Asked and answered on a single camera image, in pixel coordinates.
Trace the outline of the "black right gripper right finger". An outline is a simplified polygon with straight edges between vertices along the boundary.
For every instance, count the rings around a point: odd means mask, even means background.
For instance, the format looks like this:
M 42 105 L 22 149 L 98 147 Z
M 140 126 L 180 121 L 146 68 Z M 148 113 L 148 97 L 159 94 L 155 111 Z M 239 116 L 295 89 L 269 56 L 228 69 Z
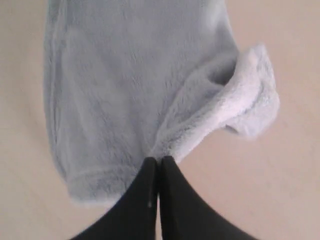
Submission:
M 171 156 L 165 156 L 159 164 L 159 200 L 164 240 L 254 239 L 213 210 Z

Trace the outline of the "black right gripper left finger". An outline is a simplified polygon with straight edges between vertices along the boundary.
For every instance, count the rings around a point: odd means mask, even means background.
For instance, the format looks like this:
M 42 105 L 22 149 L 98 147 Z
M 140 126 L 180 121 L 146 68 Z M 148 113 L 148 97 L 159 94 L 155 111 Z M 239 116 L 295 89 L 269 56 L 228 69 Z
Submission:
M 154 240 L 158 201 L 158 164 L 152 157 L 143 164 L 124 195 L 98 221 L 74 240 Z

